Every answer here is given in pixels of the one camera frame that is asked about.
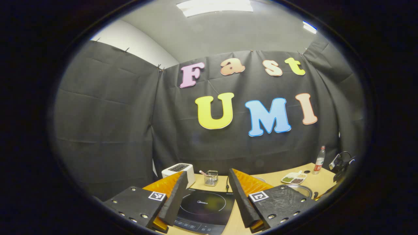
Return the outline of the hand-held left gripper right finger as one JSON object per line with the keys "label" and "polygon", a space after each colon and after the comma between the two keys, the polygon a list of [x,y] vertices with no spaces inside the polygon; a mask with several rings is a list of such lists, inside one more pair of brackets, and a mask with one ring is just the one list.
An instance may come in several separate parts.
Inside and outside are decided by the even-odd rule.
{"label": "hand-held left gripper right finger", "polygon": [[288,185],[272,186],[233,168],[228,177],[243,224],[252,233],[298,225],[316,204]]}

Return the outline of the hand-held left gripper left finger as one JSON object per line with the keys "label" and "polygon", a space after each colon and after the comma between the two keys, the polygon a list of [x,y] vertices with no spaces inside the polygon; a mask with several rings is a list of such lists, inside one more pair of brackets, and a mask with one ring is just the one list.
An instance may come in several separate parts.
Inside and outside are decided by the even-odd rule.
{"label": "hand-held left gripper left finger", "polygon": [[187,184],[187,172],[180,171],[142,188],[129,186],[103,205],[121,220],[167,233],[174,225]]}

